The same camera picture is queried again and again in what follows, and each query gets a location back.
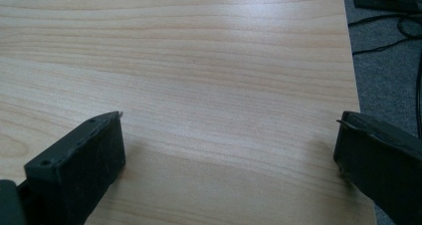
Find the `screw hole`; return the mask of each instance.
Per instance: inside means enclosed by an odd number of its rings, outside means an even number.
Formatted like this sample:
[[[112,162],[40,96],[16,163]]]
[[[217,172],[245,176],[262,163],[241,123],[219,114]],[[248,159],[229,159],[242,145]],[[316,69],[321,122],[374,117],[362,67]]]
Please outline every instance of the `screw hole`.
[[[51,164],[52,163],[52,161],[50,161],[50,160],[43,160],[43,161],[41,161],[40,162],[40,164],[42,165],[42,166],[47,166],[47,165],[49,165],[49,164]]]

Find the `wire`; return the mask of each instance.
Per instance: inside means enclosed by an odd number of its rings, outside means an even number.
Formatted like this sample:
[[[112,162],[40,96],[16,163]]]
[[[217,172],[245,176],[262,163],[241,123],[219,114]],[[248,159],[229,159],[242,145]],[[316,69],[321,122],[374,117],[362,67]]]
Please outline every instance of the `wire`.
[[[419,24],[422,28],[422,18],[417,17],[418,15],[422,15],[422,13],[387,14],[387,15],[379,15],[379,16],[369,17],[369,18],[365,18],[365,19],[362,19],[362,20],[359,20],[359,21],[356,21],[356,22],[353,22],[353,23],[349,23],[348,27],[353,27],[353,26],[366,24],[366,23],[370,23],[370,22],[374,22],[374,21],[378,21],[378,20],[382,20],[382,19],[387,19],[387,18],[399,18],[399,20],[397,22],[397,29],[400,32],[400,34],[402,34],[405,37],[404,39],[401,39],[401,40],[394,42],[392,44],[387,44],[387,45],[377,47],[377,48],[373,48],[373,49],[355,51],[355,52],[352,53],[352,55],[355,56],[355,55],[365,54],[365,53],[382,52],[386,49],[389,49],[391,47],[394,47],[394,46],[401,44],[401,43],[404,43],[404,42],[413,41],[413,40],[422,40],[422,34],[413,35],[413,34],[407,32],[404,29],[404,26],[403,26],[403,23],[405,21],[411,21],[411,22],[414,22],[416,24]]]
[[[422,51],[418,68],[418,76],[416,78],[416,125],[418,129],[418,137],[422,137],[422,116],[421,116],[421,81],[422,81]]]

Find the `gray carpet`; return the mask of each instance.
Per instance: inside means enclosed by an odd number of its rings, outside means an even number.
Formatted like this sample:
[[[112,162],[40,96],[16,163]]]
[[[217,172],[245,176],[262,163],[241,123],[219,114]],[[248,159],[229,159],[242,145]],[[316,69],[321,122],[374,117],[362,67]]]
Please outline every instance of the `gray carpet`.
[[[356,9],[353,0],[344,2],[348,23],[390,13]],[[402,39],[396,25],[397,19],[387,19],[350,28],[352,51],[376,48]],[[422,33],[415,25],[409,25],[409,30]],[[353,57],[362,113],[383,119],[416,135],[416,75],[421,50],[422,41],[413,41],[384,52]],[[394,224],[376,206],[375,212],[379,225]]]

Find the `table surface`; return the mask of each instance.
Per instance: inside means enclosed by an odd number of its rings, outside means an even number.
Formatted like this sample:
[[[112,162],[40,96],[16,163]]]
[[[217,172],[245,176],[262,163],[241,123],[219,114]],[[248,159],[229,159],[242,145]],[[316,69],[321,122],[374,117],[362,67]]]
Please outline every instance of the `table surface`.
[[[332,160],[358,111],[343,0],[0,0],[0,177],[123,111],[87,224],[374,224]]]

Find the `light wooden tabletop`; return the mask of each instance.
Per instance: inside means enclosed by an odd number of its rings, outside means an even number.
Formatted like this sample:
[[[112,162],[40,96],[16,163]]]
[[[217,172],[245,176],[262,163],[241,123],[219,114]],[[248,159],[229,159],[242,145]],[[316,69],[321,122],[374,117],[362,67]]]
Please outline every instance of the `light wooden tabletop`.
[[[0,0],[0,177],[123,111],[87,224],[374,224],[332,160],[358,111],[343,0]]]

